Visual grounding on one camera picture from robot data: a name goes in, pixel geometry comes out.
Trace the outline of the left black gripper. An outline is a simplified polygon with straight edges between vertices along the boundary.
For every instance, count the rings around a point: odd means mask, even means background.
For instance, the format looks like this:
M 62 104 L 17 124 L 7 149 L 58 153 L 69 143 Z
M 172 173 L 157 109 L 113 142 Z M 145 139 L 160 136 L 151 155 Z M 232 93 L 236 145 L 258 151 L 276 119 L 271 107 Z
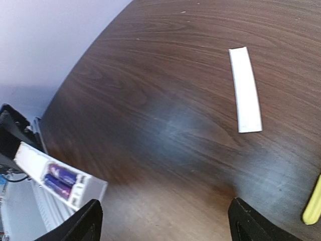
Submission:
M 9 104 L 1 106 L 1 154 L 13 160 L 17 150 L 24 142 L 43 151 L 41 142 L 30 130 L 30 122 Z

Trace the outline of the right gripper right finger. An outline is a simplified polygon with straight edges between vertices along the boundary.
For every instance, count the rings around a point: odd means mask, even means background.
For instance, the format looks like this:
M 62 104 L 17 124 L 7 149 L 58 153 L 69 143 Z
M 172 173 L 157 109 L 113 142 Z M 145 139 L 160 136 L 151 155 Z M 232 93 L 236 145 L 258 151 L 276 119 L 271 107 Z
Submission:
M 274 225 L 239 197 L 232 200 L 228 218 L 232 240 L 299 240 Z

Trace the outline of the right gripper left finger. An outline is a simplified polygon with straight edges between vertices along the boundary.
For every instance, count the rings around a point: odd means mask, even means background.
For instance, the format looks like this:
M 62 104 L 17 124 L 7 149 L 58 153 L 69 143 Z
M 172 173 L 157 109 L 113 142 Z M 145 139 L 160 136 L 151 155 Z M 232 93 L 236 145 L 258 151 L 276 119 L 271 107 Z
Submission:
M 92 199 L 69 219 L 36 241 L 96 240 L 101 237 L 103 211 L 100 201 Z

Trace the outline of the white remote control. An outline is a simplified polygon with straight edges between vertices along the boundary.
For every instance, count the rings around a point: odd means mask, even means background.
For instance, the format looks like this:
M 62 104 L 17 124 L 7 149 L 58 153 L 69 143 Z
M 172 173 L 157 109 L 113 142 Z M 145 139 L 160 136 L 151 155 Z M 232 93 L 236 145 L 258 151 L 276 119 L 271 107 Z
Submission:
M 101 201 L 108 185 L 24 142 L 18 147 L 14 161 L 29 177 L 74 211 L 92 199 Z

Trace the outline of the yellow handled screwdriver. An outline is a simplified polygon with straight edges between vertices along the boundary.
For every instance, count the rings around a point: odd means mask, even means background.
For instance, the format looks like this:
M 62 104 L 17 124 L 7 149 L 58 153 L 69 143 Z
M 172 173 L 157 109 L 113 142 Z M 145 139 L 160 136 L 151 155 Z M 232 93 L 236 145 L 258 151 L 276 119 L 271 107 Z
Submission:
M 313 225 L 320 219 L 320 186 L 319 176 L 309 202 L 302 214 L 302 220 L 306 225 Z

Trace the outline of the white battery cover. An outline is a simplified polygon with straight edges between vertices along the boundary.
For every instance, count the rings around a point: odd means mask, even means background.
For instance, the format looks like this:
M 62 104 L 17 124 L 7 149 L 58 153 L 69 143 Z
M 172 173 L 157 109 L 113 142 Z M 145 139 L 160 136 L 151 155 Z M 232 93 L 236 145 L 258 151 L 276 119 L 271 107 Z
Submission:
M 229 49 L 239 133 L 263 131 L 254 73 L 246 47 Z

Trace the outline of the purple battery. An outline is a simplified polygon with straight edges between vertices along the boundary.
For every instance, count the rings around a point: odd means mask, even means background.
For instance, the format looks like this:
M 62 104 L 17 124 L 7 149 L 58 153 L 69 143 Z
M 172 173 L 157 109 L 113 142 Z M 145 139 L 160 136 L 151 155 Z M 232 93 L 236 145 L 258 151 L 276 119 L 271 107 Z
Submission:
M 49 173 L 63 182 L 69 187 L 72 187 L 77 181 L 77 174 L 57 164 L 49 164 Z
M 67 186 L 63 182 L 59 181 L 57 178 L 51 174 L 46 174 L 44 177 L 44 184 L 52 189 L 56 194 L 65 200 L 69 199 L 71 193 L 71 187 Z

